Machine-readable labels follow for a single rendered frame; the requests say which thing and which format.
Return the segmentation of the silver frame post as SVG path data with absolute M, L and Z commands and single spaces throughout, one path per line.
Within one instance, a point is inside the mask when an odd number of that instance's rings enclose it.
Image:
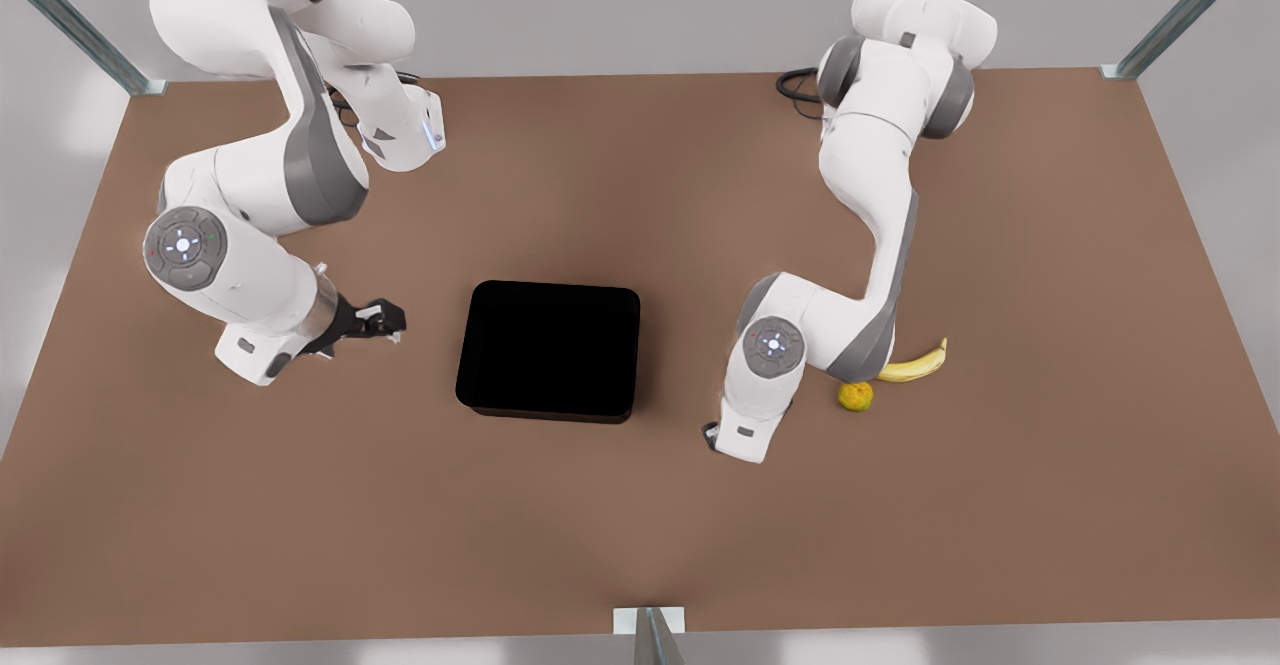
M 1178 0 L 1117 61 L 1100 65 L 1103 81 L 1138 81 L 1217 0 Z
M 613 609 L 613 633 L 634 637 L 634 665 L 686 665 L 676 634 L 686 632 L 685 607 Z
M 68 0 L 27 0 L 101 72 L 131 96 L 163 96 L 166 81 L 150 81 Z

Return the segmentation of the yellow banana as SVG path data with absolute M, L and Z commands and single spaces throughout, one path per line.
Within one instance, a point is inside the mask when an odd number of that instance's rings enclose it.
M 910 382 L 919 381 L 919 379 L 927 377 L 927 375 L 936 373 L 937 370 L 945 364 L 947 358 L 947 338 L 942 338 L 934 349 L 925 352 L 924 356 L 919 356 L 913 361 L 899 361 L 899 363 L 887 363 L 881 373 L 876 379 L 884 382 Z

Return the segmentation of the black rectangular tray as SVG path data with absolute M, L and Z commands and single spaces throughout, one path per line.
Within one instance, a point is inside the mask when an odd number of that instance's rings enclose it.
M 640 315 L 627 288 L 480 283 L 454 396 L 481 416 L 623 423 L 634 409 Z

